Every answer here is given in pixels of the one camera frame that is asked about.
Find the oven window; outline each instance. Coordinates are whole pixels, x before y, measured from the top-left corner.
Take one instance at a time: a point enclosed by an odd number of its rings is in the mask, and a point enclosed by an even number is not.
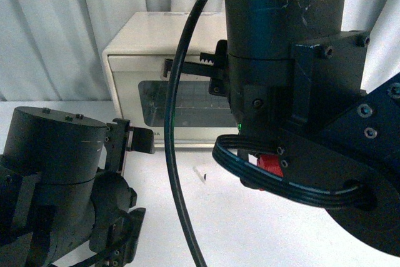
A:
[[[208,93],[207,81],[181,81],[177,91],[175,127],[235,128],[236,123],[225,97]],[[144,122],[164,126],[168,82],[139,83]]]

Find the white curtain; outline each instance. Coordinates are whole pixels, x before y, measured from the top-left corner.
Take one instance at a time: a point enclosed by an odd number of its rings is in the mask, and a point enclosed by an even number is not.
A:
[[[0,0],[0,100],[109,99],[99,53],[136,11],[195,0]],[[223,11],[209,0],[205,11]],[[343,30],[372,29],[363,86],[400,72],[400,0],[346,0]]]

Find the screw hole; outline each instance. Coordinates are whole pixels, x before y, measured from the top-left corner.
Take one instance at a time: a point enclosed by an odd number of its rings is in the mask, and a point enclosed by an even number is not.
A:
[[[259,109],[259,108],[261,108],[263,106],[263,101],[261,99],[255,99],[252,102],[252,106],[253,106],[254,109]]]
[[[323,46],[322,55],[326,59],[330,59],[333,55],[333,48],[331,46]]]
[[[377,135],[378,135],[377,133],[378,132],[374,128],[366,128],[364,130],[364,135],[368,139],[375,139],[377,137]]]
[[[400,83],[391,84],[387,93],[391,98],[399,99],[400,98]]]
[[[357,109],[358,115],[362,118],[368,118],[373,115],[373,109],[368,104],[362,104]]]
[[[281,165],[282,165],[283,168],[287,168],[289,166],[289,163],[285,159],[283,159],[281,161]]]
[[[285,152],[285,149],[283,147],[278,147],[276,152],[281,156]]]
[[[367,195],[367,201],[363,204],[357,204],[355,207],[357,209],[361,209],[363,211],[372,211],[376,208],[377,199],[374,194],[374,190],[371,189],[369,186],[362,184],[360,181],[355,179],[350,179],[346,181],[343,185],[343,188],[348,189],[352,188],[353,186],[363,186],[364,193]]]

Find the cylindrical motor housing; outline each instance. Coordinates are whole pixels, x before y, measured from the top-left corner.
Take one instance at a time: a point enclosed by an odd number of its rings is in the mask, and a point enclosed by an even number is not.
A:
[[[41,174],[34,205],[52,212],[52,230],[77,224],[89,206],[106,124],[44,108],[14,110],[4,159]]]
[[[291,115],[293,43],[341,31],[344,0],[225,0],[230,93],[244,134]]]

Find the white table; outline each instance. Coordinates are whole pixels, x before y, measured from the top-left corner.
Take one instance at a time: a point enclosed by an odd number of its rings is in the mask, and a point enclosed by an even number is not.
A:
[[[110,122],[110,101],[0,103],[0,153],[16,106],[60,109]],[[390,267],[400,258],[352,237],[323,209],[247,189],[219,167],[211,150],[177,152],[181,184],[192,224],[208,266]],[[194,266],[169,188],[163,149],[129,153],[126,173],[147,208],[135,260],[130,266]],[[60,259],[69,266],[90,256],[87,245]]]

